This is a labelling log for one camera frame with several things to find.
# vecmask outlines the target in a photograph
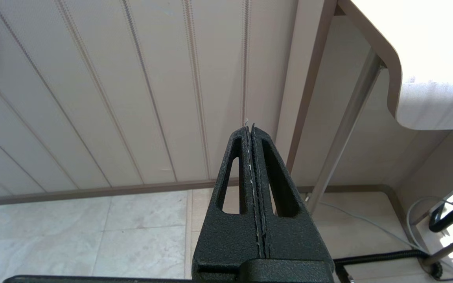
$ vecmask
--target black corrugated hose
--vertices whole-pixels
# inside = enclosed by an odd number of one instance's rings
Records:
[[[350,283],[351,277],[347,273],[344,268],[344,265],[357,265],[360,263],[367,263],[367,262],[375,262],[375,261],[386,261],[386,260],[394,260],[394,259],[401,259],[401,258],[409,258],[409,257],[419,257],[419,258],[428,258],[429,255],[423,251],[419,250],[406,250],[406,251],[398,251],[398,252],[390,252],[390,253],[379,253],[379,254],[370,254],[370,255],[362,255],[362,256],[353,256],[353,257],[345,257],[345,258],[338,258],[334,259],[335,262],[335,271],[342,283]],[[447,281],[446,279],[440,279],[443,275],[442,264],[439,262],[433,263],[431,265],[431,271],[429,273],[435,280],[438,281]]]
[[[447,215],[445,215],[445,217],[438,220],[438,217],[443,209],[443,205],[444,204],[442,204],[442,206],[440,206],[437,210],[435,210],[432,213],[431,219],[429,220],[429,229],[435,233],[440,232],[453,224],[453,210],[450,211]]]

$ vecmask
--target white countertop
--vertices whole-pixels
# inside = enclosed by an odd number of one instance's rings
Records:
[[[453,129],[453,1],[338,4],[388,67],[388,108],[399,124]]]

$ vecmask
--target white cable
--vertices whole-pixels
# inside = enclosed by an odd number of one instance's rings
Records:
[[[437,198],[437,197],[424,197],[424,198],[421,198],[421,199],[417,200],[417,201],[414,202],[414,204],[412,204],[412,205],[410,206],[410,208],[408,209],[408,211],[407,211],[407,216],[410,216],[410,211],[412,210],[412,208],[413,208],[416,204],[418,204],[419,202],[421,202],[421,201],[423,201],[423,200],[426,200],[426,199],[428,199],[428,198]],[[387,234],[393,236],[393,237],[396,238],[398,241],[400,241],[400,242],[402,242],[402,243],[404,243],[404,244],[406,244],[406,245],[408,245],[408,246],[410,246],[410,247],[412,247],[412,248],[415,248],[415,249],[417,249],[417,250],[420,250],[420,251],[423,251],[423,252],[429,254],[428,251],[426,251],[425,249],[423,249],[422,246],[417,242],[417,240],[415,240],[415,237],[414,237],[414,235],[413,235],[412,228],[410,227],[410,223],[409,223],[409,222],[407,222],[408,231],[409,231],[410,236],[412,237],[412,240],[414,241],[415,245],[412,244],[412,243],[410,243],[410,242],[408,242],[408,241],[405,241],[404,239],[398,237],[398,236],[395,235],[394,233],[388,231],[387,229],[383,228],[383,227],[380,226],[379,224],[376,224],[375,222],[371,221],[370,219],[368,219],[368,218],[366,218],[366,217],[363,217],[363,216],[361,216],[361,215],[355,215],[354,213],[350,213],[350,212],[348,212],[348,211],[345,211],[345,210],[339,208],[338,206],[334,206],[333,204],[328,204],[328,203],[323,202],[323,201],[320,201],[320,204],[324,204],[325,206],[330,206],[330,207],[335,208],[335,209],[338,209],[338,210],[342,211],[343,213],[348,214],[348,215],[350,215],[350,216],[352,216],[352,217],[355,217],[355,218],[361,219],[361,220],[363,220],[363,221],[366,221],[366,222],[368,222],[368,223],[370,223],[370,224],[376,226],[377,228],[381,229],[381,230],[384,231],[385,233],[387,233]],[[449,268],[453,269],[453,265],[450,265],[450,264],[448,264],[448,263],[446,263],[446,262],[444,262],[444,261],[440,261],[440,262],[441,262],[443,265],[446,265],[446,266],[448,266]]]
[[[326,202],[320,201],[320,204],[324,204],[325,206],[330,206],[330,207],[332,207],[332,208],[336,208],[336,209],[340,210],[341,212],[343,212],[343,213],[345,213],[345,214],[348,214],[348,215],[350,215],[350,216],[352,216],[352,217],[356,217],[356,218],[359,218],[359,219],[361,219],[361,220],[363,220],[363,221],[366,221],[366,222],[368,222],[368,223],[370,223],[370,224],[376,226],[377,228],[381,229],[381,230],[384,231],[385,233],[388,233],[389,235],[395,237],[398,241],[403,242],[403,243],[405,243],[405,244],[411,246],[411,247],[414,248],[414,249],[422,250],[422,249],[420,249],[419,246],[416,246],[416,245],[414,245],[414,244],[412,244],[412,243],[409,243],[408,241],[403,240],[402,238],[396,236],[394,233],[392,233],[392,232],[386,230],[385,228],[383,228],[383,227],[380,226],[379,224],[376,224],[375,222],[371,221],[370,219],[368,219],[368,218],[366,218],[366,217],[363,217],[363,216],[361,216],[361,215],[352,214],[352,213],[350,213],[350,212],[348,212],[348,211],[345,211],[345,210],[339,208],[338,206],[334,206],[333,204],[327,204]]]

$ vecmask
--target clamp jaw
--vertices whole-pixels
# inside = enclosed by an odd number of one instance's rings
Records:
[[[239,158],[238,215],[222,211],[235,158]],[[256,127],[235,131],[193,255],[192,278],[326,283],[333,282],[334,268],[270,136]]]

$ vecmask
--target metal rod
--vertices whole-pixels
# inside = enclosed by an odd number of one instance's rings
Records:
[[[432,265],[433,263],[441,260],[442,258],[448,256],[453,252],[453,243],[450,245],[444,247],[443,249],[437,251],[435,254],[432,256],[426,258],[425,260],[422,261],[424,265]]]
[[[380,57],[373,49],[370,49],[370,52],[366,57],[365,64],[363,64],[363,69],[357,79],[356,86],[352,91],[351,98],[347,104],[347,108],[345,109],[340,126],[338,127],[337,133],[333,138],[333,143],[328,151],[326,160],[322,165],[316,185],[312,191],[308,206],[311,215],[316,209],[322,194],[328,186],[331,176],[333,175],[338,161],[340,160],[340,157],[345,149],[345,145],[347,145],[347,141],[354,130],[354,126],[356,125],[359,115],[365,106],[370,92],[372,92],[375,81],[379,76],[381,63],[382,60]]]

